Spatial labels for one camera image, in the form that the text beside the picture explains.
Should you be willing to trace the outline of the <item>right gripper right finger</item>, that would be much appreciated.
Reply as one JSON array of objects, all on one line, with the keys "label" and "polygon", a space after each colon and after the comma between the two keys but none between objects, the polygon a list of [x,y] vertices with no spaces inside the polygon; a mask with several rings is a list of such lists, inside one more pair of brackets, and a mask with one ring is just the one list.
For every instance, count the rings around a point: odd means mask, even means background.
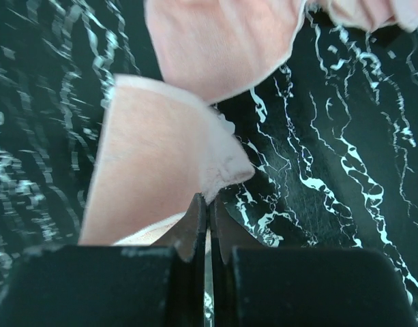
[{"label": "right gripper right finger", "polygon": [[266,247],[221,200],[208,210],[216,326],[416,326],[381,253]]}]

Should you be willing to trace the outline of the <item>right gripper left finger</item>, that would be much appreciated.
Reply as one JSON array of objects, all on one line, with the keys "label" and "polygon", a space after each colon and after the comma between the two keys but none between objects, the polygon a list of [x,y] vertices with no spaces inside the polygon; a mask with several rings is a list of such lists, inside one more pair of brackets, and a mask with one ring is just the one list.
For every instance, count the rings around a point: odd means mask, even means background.
[{"label": "right gripper left finger", "polygon": [[0,293],[0,326],[202,326],[206,204],[151,246],[26,249]]}]

